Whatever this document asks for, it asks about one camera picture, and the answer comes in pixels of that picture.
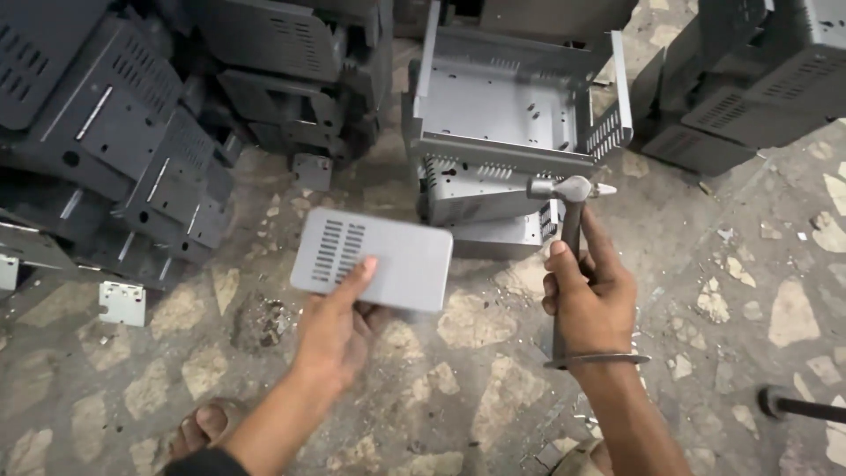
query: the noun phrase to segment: left hand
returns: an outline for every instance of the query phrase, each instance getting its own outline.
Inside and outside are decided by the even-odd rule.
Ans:
[[[347,390],[365,366],[381,307],[356,303],[376,272],[376,258],[353,268],[328,296],[312,295],[299,321],[294,371],[316,377],[332,396]]]

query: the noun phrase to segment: circular hole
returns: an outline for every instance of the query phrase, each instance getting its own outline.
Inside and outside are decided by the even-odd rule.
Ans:
[[[76,152],[67,151],[62,154],[62,162],[68,167],[76,167],[80,164],[80,155]]]

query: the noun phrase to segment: sleeve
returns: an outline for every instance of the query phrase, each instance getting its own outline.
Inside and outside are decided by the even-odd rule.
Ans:
[[[250,476],[227,452],[203,449],[168,464],[165,476]]]

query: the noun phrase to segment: concrete floor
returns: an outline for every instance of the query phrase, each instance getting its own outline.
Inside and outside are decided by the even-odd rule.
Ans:
[[[630,80],[695,6],[641,2],[625,32]],[[396,42],[395,91],[418,51]],[[4,474],[149,476],[198,401],[260,399],[294,353],[304,296],[288,275],[308,209],[415,219],[398,118],[397,106],[393,129],[328,193],[304,193],[281,159],[246,152],[229,238],[175,292],[151,299],[144,329],[101,324],[96,283],[58,274],[0,303]],[[619,194],[593,206],[640,286],[633,340],[653,356],[641,374],[699,475],[846,474],[846,429],[771,423],[754,398],[773,383],[843,404],[842,150],[846,124],[836,122],[708,180],[710,196],[689,174],[631,153],[601,172]],[[382,336],[288,474],[544,474],[535,456],[547,444],[566,451],[598,434],[575,416],[591,415],[575,382],[540,365],[551,326],[539,305],[543,259],[455,260],[445,311]]]

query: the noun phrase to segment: bangle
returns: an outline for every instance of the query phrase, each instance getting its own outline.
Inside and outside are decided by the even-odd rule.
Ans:
[[[587,355],[559,358],[559,359],[547,362],[543,366],[545,368],[556,368],[558,370],[567,370],[568,366],[578,365],[578,364],[582,364],[582,363],[628,362],[628,363],[633,363],[635,365],[638,365],[638,364],[641,364],[641,363],[647,363],[650,360],[652,360],[652,357],[641,356],[641,355],[638,355],[638,354],[620,354],[620,353],[587,354]]]

